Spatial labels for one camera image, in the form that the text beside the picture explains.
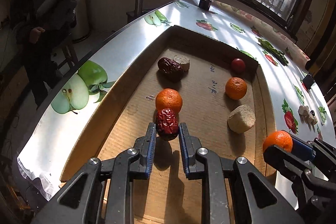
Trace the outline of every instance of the person's hand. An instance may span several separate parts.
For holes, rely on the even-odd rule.
[[[43,32],[45,32],[45,29],[43,29],[42,27],[36,27],[32,29],[29,34],[29,42],[35,44],[39,40],[41,33]]]

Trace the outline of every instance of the cardboard surface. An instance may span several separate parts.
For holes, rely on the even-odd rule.
[[[81,160],[97,156],[97,153],[89,155],[87,149],[97,151],[103,144],[98,158],[105,160],[132,147],[136,138],[145,135],[148,123],[154,120],[157,93],[164,88],[173,88],[183,99],[179,122],[186,122],[189,133],[198,137],[202,146],[221,157],[245,156],[266,174],[261,146],[267,132],[275,130],[275,122],[268,88],[265,89],[265,78],[258,63],[222,42],[181,27],[164,33],[150,47],[138,59],[151,64],[146,67],[144,62],[136,60],[125,71],[82,132],[80,139],[86,141],[78,140],[81,146],[73,149],[63,172],[70,175]],[[175,54],[190,58],[190,70],[179,83],[172,84],[158,72],[157,61],[161,57],[172,59]],[[233,76],[229,64],[236,57],[242,58],[248,68],[243,76],[248,86],[247,94],[238,101],[224,93],[227,80]],[[129,100],[122,108],[125,98]],[[256,124],[247,132],[236,134],[228,128],[226,120],[229,113],[242,104],[255,111]],[[93,135],[99,136],[101,141],[95,149],[92,147],[97,142],[90,142],[88,137]],[[157,137],[150,180],[134,182],[135,219],[144,223],[200,223],[201,192],[201,181],[185,178],[178,138],[166,142]]]

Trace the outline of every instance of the dark brown date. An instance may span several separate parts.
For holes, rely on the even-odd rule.
[[[173,83],[178,82],[183,77],[184,70],[181,65],[167,57],[162,57],[157,62],[157,66],[159,67],[159,71]]]
[[[164,108],[156,113],[156,131],[165,141],[175,139],[179,134],[179,123],[175,113],[170,108]]]

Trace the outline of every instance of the silver bolt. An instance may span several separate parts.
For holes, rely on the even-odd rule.
[[[91,158],[91,159],[89,159],[89,164],[91,164],[91,165],[95,165],[95,164],[98,163],[98,161],[99,161],[98,158]]]
[[[201,155],[206,155],[209,151],[204,148],[204,147],[201,147],[197,150]]]
[[[245,163],[247,163],[247,158],[245,158],[245,157],[238,157],[237,161],[240,164],[245,164]]]
[[[129,155],[135,155],[137,152],[138,152],[138,150],[135,149],[135,148],[129,148],[127,150],[127,154],[129,154]]]

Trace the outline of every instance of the stool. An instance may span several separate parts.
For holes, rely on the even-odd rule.
[[[66,63],[68,63],[69,67],[72,68],[74,65],[78,63],[78,58],[76,55],[76,51],[74,48],[74,45],[72,43],[71,39],[71,34],[68,35],[62,42],[61,44],[58,45],[64,53],[65,60],[63,60],[57,68],[60,69],[62,68]]]

